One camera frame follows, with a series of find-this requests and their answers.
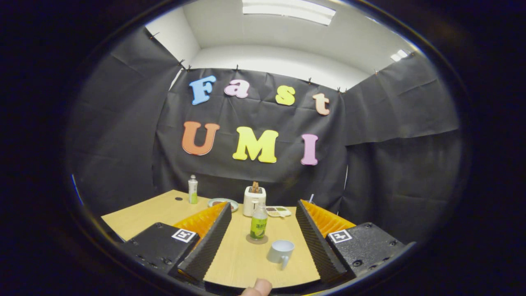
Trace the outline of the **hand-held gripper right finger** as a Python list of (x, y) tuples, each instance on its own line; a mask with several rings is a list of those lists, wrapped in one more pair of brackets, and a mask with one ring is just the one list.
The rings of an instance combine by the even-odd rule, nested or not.
[(413, 246), (374, 223), (356, 225), (306, 200), (298, 201), (295, 217), (321, 282), (326, 284), (364, 277)]

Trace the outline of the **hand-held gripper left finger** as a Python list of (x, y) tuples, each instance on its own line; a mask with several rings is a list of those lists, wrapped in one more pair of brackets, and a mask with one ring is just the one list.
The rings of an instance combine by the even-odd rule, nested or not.
[(173, 226), (156, 222), (122, 244), (122, 248), (153, 271), (202, 282), (231, 218), (231, 204), (222, 201)]

